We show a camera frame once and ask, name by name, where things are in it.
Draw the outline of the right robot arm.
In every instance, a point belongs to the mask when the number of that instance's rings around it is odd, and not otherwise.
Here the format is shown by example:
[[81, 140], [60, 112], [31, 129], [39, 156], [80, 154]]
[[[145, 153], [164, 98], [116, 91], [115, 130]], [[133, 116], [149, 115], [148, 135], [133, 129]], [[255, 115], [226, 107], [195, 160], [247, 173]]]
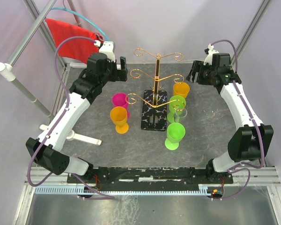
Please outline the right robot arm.
[[186, 79], [215, 87], [226, 102], [236, 126], [227, 151], [208, 162], [206, 180], [216, 183], [222, 174], [235, 173], [248, 167], [262, 168], [274, 129], [271, 125], [265, 125], [251, 107], [241, 79], [230, 66], [230, 55], [215, 52], [209, 53], [204, 61], [194, 61]]

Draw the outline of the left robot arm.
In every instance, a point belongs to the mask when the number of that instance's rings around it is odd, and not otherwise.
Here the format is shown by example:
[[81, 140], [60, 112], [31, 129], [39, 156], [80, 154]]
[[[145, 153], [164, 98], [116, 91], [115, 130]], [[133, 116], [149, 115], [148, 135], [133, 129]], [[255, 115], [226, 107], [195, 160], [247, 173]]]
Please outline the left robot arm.
[[120, 57], [120, 66], [104, 53], [93, 53], [88, 58], [87, 67], [69, 89], [69, 96], [48, 128], [37, 139], [29, 138], [26, 148], [39, 166], [55, 175], [75, 173], [78, 178], [89, 183], [94, 178], [93, 165], [80, 158], [70, 157], [61, 152], [73, 126], [102, 93], [107, 82], [127, 80], [126, 58]]

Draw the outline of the gold wine glass rack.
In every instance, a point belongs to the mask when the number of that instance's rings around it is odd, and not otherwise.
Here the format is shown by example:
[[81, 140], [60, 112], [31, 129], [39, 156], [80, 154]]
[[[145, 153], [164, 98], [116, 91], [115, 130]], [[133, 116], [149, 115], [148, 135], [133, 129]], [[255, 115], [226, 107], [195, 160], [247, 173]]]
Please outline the gold wine glass rack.
[[160, 65], [161, 65], [161, 59], [173, 56], [174, 60], [181, 61], [183, 60], [184, 56], [183, 54], [179, 52], [175, 52], [172, 54], [164, 55], [162, 56], [160, 53], [154, 55], [150, 52], [148, 52], [145, 49], [137, 48], [134, 50], [134, 55], [140, 57], [144, 53], [147, 53], [151, 56], [153, 56], [156, 59], [155, 63], [155, 74], [154, 76], [149, 75], [148, 73], [140, 70], [140, 69], [133, 69], [130, 72], [131, 77], [138, 79], [140, 78], [141, 74], [145, 74], [151, 79], [154, 80], [154, 85], [151, 90], [144, 91], [143, 97], [135, 94], [135, 93], [129, 93], [128, 94], [128, 103], [130, 105], [133, 105], [136, 103], [135, 97], [139, 97], [140, 100], [143, 101], [142, 105], [142, 114], [141, 114], [141, 129], [146, 131], [165, 131], [167, 128], [167, 105], [170, 103], [170, 101], [167, 100], [167, 93], [166, 91], [160, 91], [160, 81], [163, 81], [165, 79], [175, 77], [174, 82], [175, 83], [182, 83], [185, 79], [181, 74], [173, 74], [164, 78], [160, 77]]

